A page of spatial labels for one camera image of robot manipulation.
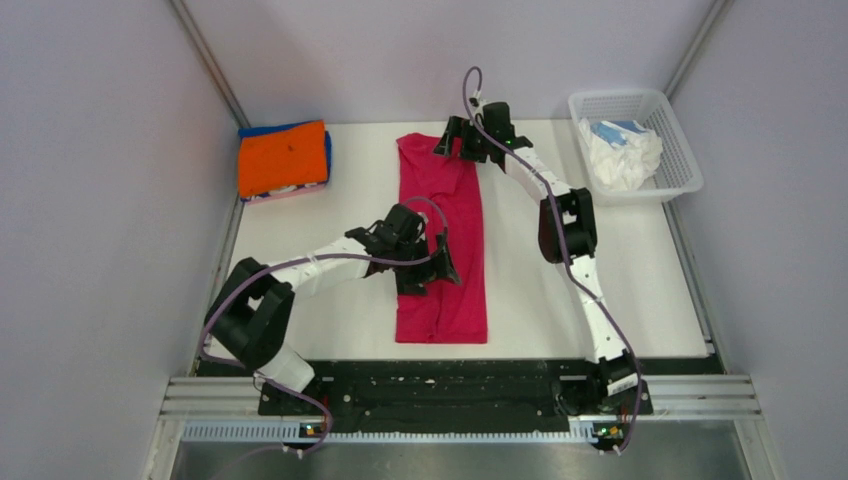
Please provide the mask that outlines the magenta t shirt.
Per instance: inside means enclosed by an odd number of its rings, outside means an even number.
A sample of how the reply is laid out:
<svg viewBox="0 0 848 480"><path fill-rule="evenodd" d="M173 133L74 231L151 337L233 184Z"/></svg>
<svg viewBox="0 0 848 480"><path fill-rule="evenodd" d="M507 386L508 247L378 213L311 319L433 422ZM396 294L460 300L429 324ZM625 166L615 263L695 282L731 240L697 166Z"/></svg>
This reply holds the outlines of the magenta t shirt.
<svg viewBox="0 0 848 480"><path fill-rule="evenodd" d="M484 273L484 221L476 166L456 156L433 152L439 139L411 133L396 140L399 156L399 199L426 197L412 208L430 223L428 249L436 248L448 225L447 243L457 284L448 279L425 286L426 294L397 297L395 340L398 343L485 344L488 341Z"/></svg>

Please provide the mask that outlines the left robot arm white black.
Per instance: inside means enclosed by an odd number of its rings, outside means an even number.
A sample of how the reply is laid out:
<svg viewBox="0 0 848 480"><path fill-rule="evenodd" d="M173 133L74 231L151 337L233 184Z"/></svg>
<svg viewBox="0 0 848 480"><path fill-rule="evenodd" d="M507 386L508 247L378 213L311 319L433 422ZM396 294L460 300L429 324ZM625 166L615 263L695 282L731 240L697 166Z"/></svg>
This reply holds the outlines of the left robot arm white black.
<svg viewBox="0 0 848 480"><path fill-rule="evenodd" d="M200 340L216 340L228 352L224 363L242 367L282 391L297 413L319 404L313 367L288 343L294 303L342 283L385 271L400 295L426 294L429 283L461 282L448 244L447 217L440 208L435 234L430 220L411 209L414 198L391 207L368 227L353 228L329 245L275 264L246 257L233 267L212 302Z"/></svg>

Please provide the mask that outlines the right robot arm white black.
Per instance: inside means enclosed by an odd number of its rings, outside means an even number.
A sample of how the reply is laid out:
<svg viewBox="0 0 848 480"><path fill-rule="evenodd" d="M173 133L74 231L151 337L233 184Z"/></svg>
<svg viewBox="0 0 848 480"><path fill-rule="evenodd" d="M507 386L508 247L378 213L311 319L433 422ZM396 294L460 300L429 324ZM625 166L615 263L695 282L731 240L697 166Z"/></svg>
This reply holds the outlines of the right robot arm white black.
<svg viewBox="0 0 848 480"><path fill-rule="evenodd" d="M516 133L505 102L469 98L467 115L449 119L434 149L445 157L491 162L519 183L538 206L538 245L573 288L584 320L584 358L589 365L586 397L600 412L626 398L641 403L641 366L603 300L597 268L597 226L590 192L561 180L542 161L534 144Z"/></svg>

